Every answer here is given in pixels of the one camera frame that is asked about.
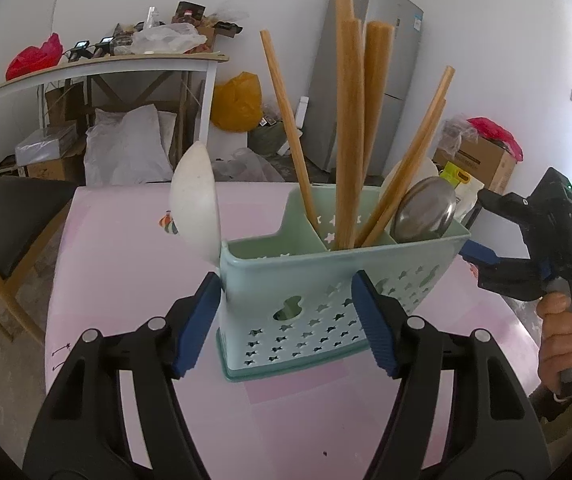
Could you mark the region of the person's right hand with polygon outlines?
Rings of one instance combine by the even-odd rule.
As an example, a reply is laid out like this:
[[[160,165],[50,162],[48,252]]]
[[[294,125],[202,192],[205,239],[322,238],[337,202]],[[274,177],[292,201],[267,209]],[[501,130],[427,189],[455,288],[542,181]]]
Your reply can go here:
[[[542,319],[542,341],[538,352],[538,377],[543,386],[563,399],[560,374],[572,368],[571,299],[550,292],[536,307]]]

